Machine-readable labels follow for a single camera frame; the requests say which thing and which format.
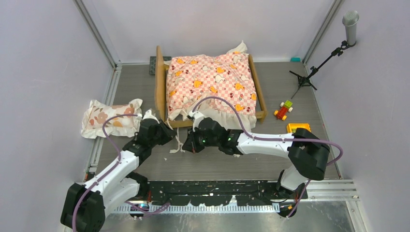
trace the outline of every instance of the white wall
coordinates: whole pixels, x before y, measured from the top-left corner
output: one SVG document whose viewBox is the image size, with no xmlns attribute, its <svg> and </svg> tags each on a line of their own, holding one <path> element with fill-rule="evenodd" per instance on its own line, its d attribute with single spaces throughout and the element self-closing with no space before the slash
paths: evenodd
<svg viewBox="0 0 410 232">
<path fill-rule="evenodd" d="M 248 45 L 255 60 L 303 58 L 332 0 L 85 0 L 123 63 L 165 56 L 216 56 Z"/>
<path fill-rule="evenodd" d="M 80 136 L 112 69 L 73 1 L 2 2 L 0 231 L 55 232 L 93 145 Z"/>
<path fill-rule="evenodd" d="M 410 231 L 410 78 L 408 0 L 346 0 L 308 66 L 318 66 L 345 39 L 341 21 L 357 10 L 357 45 L 312 78 L 330 139 L 345 156 L 371 231 Z"/>
</svg>

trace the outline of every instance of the red toy car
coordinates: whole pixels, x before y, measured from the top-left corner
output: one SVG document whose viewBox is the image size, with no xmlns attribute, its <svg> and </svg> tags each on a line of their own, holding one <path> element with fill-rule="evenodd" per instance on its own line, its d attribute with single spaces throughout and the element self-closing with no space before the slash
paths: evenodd
<svg viewBox="0 0 410 232">
<path fill-rule="evenodd" d="M 280 104 L 281 109 L 276 110 L 273 115 L 275 115 L 277 119 L 282 119 L 283 121 L 285 121 L 285 119 L 287 118 L 287 116 L 285 115 L 286 112 L 291 112 L 293 110 L 292 104 L 293 103 L 291 101 L 282 102 Z"/>
</svg>

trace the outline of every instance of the bed post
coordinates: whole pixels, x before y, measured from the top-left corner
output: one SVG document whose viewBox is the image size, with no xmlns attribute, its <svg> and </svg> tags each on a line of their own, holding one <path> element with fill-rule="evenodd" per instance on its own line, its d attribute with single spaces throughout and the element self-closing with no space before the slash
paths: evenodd
<svg viewBox="0 0 410 232">
<path fill-rule="evenodd" d="M 161 48 L 157 46 L 157 59 L 155 63 L 155 106 L 160 113 L 160 118 L 165 121 L 166 115 L 166 89 L 165 67 Z"/>
<path fill-rule="evenodd" d="M 258 78 L 258 74 L 256 73 L 256 68 L 255 68 L 255 64 L 253 63 L 252 55 L 249 55 L 248 60 L 249 60 L 250 72 L 253 78 L 253 83 L 255 84 L 255 89 L 256 89 L 256 94 L 258 97 L 259 105 L 261 107 L 261 111 L 256 112 L 256 118 L 258 118 L 259 121 L 263 123 L 265 120 L 265 117 L 268 115 L 268 110 L 266 108 L 265 98 L 262 93 L 261 83 L 259 83 L 259 78 Z"/>
</svg>

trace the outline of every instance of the floral pillow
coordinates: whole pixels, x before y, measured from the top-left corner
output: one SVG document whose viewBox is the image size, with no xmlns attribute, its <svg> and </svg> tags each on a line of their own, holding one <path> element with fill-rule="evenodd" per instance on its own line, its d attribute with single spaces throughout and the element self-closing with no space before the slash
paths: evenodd
<svg viewBox="0 0 410 232">
<path fill-rule="evenodd" d="M 115 115 L 140 114 L 141 99 L 134 99 L 128 105 L 108 106 L 97 100 L 90 102 L 89 109 L 84 113 L 81 135 L 84 138 L 95 139 L 97 136 L 105 137 L 103 123 Z M 140 119 L 134 116 L 117 117 L 105 125 L 108 135 L 133 137 L 139 131 Z"/>
</svg>

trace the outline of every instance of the yellow toy block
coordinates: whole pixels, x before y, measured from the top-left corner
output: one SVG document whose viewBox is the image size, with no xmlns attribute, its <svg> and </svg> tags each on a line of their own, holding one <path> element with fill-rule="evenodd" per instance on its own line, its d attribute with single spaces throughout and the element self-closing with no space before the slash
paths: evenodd
<svg viewBox="0 0 410 232">
<path fill-rule="evenodd" d="M 289 123 L 286 129 L 288 130 L 288 133 L 295 133 L 297 128 L 305 128 L 309 132 L 312 132 L 310 130 L 310 125 L 309 123 Z"/>
</svg>

